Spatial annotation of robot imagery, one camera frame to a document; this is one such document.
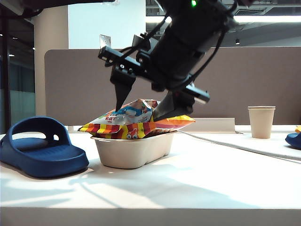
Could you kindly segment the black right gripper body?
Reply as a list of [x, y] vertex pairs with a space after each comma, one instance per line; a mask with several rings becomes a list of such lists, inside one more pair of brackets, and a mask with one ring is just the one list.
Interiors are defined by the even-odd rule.
[[153, 64], [151, 53], [157, 44], [157, 40], [150, 38], [145, 41], [143, 37], [134, 36], [133, 46], [123, 50], [111, 48], [111, 38], [109, 36], [100, 36], [100, 52], [98, 58], [105, 61], [106, 67], [121, 67], [124, 69], [132, 68], [136, 77], [141, 77], [151, 82], [151, 89], [156, 92], [181, 91], [194, 97], [194, 100], [202, 104], [209, 102], [209, 94], [200, 90], [192, 84], [188, 74], [185, 80], [174, 80], [166, 77]]

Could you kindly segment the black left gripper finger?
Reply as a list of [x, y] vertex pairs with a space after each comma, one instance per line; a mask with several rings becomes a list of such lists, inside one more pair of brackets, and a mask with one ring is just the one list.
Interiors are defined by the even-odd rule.
[[32, 14], [45, 8], [53, 8], [82, 3], [114, 2], [113, 0], [23, 0], [23, 14]]

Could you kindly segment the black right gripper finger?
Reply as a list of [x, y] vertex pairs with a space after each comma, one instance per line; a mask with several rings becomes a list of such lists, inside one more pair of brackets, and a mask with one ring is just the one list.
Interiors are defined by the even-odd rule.
[[153, 120], [190, 114], [193, 112], [194, 97], [181, 91], [168, 91], [164, 99], [153, 110]]
[[116, 108], [118, 111], [125, 99], [127, 98], [129, 92], [132, 89], [132, 85], [136, 80], [136, 76], [132, 68], [124, 69], [121, 67], [113, 67], [111, 71], [110, 82], [115, 86], [116, 94]]

